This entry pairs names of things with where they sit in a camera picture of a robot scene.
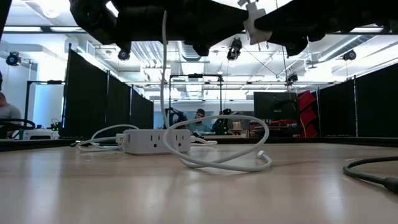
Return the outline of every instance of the wooden table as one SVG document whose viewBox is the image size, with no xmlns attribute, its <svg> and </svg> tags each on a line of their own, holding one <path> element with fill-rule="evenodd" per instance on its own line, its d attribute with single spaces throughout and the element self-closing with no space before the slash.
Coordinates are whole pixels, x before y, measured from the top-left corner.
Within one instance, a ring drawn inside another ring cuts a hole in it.
<svg viewBox="0 0 398 224">
<path fill-rule="evenodd" d="M 194 149 L 202 159 L 245 145 Z M 397 223 L 398 196 L 342 174 L 355 159 L 398 149 L 270 144 L 274 166 L 242 174 L 187 169 L 175 156 L 82 154 L 64 147 L 0 153 L 0 223 Z M 255 154 L 230 164 L 254 165 Z M 398 163 L 358 170 L 389 176 Z"/>
</svg>

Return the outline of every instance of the electrical outlet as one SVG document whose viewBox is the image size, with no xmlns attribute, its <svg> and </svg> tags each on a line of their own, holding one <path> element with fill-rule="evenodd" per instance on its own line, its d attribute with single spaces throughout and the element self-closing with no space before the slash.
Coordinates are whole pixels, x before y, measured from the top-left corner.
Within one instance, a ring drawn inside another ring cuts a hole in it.
<svg viewBox="0 0 398 224">
<path fill-rule="evenodd" d="M 158 155 L 170 154 L 170 150 L 163 144 L 163 135 L 166 130 L 161 129 L 130 129 L 124 131 L 126 140 L 123 149 L 127 154 Z M 190 150 L 191 133 L 186 129 L 172 130 L 168 143 L 181 153 Z"/>
</svg>

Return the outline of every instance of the computer monitor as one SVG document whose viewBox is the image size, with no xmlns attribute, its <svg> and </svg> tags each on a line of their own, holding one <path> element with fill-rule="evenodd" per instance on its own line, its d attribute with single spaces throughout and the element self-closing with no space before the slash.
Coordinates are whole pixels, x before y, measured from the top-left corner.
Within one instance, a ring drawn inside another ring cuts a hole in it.
<svg viewBox="0 0 398 224">
<path fill-rule="evenodd" d="M 254 92 L 254 115 L 259 119 L 299 118 L 296 93 Z"/>
</svg>

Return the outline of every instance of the ceiling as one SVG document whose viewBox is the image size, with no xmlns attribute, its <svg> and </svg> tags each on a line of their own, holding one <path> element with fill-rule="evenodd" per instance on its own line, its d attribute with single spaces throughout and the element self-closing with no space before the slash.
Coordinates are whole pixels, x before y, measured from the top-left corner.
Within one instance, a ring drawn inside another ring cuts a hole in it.
<svg viewBox="0 0 398 224">
<path fill-rule="evenodd" d="M 239 7 L 237 0 L 215 0 L 233 7 Z M 271 12 L 288 3 L 290 0 L 259 1 L 258 6 L 266 12 Z M 7 26 L 76 26 L 68 10 L 68 0 L 13 0 Z M 65 41 L 71 37 L 80 41 L 89 41 L 96 48 L 96 56 L 108 67 L 118 73 L 126 81 L 159 81 L 162 65 L 163 48 L 159 42 L 133 43 L 132 57 L 128 61 L 117 58 L 119 48 L 115 45 L 103 46 L 88 34 L 48 35 L 48 34 L 4 34 L 3 41 L 9 44 L 39 44 L 66 59 Z M 228 47 L 234 37 L 240 37 L 243 49 L 237 61 L 226 59 Z M 284 81 L 288 74 L 296 73 L 300 82 L 342 82 L 351 75 L 360 75 L 386 63 L 395 62 L 394 52 L 397 50 L 397 38 L 394 35 L 379 35 L 369 38 L 369 41 L 354 48 L 356 60 L 347 61 L 330 58 L 324 63 L 314 66 L 308 62 L 319 59 L 318 54 L 338 49 L 347 39 L 357 35 L 327 35 L 318 42 L 310 43 L 307 49 L 298 56 L 285 57 L 285 50 L 275 44 L 261 43 L 249 45 L 246 35 L 239 34 L 214 45 L 208 57 L 202 57 L 197 63 L 187 63 L 182 58 L 180 42 L 170 42 L 168 46 L 168 73 L 189 74 L 223 74 L 225 81 L 254 82 L 254 81 Z M 305 85 L 302 90 L 313 89 L 317 86 Z M 158 91 L 153 86 L 148 91 Z"/>
</svg>

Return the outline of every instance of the white power strip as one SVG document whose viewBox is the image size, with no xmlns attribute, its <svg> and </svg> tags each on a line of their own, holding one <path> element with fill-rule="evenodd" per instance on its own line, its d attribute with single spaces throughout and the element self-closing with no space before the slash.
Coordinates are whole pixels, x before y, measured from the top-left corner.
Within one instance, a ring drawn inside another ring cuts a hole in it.
<svg viewBox="0 0 398 224">
<path fill-rule="evenodd" d="M 163 144 L 163 134 L 166 130 L 131 129 L 117 136 L 117 142 L 127 154 L 133 155 L 157 155 L 170 154 L 170 150 Z M 191 133 L 189 130 L 173 130 L 169 144 L 175 146 L 181 153 L 187 153 L 191 145 Z"/>
</svg>

